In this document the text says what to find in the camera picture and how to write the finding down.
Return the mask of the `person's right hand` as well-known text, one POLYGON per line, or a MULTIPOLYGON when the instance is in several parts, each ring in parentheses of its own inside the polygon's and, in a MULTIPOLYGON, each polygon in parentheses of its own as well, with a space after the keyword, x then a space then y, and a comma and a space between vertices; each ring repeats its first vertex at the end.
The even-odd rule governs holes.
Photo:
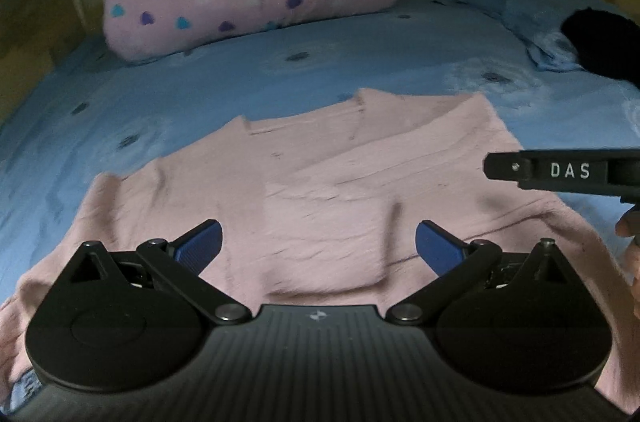
POLYGON ((629 288, 634 299, 634 316, 640 318, 640 211, 638 205, 628 210, 617 221, 615 234, 622 238, 630 239, 624 253, 624 265, 631 277, 629 288))

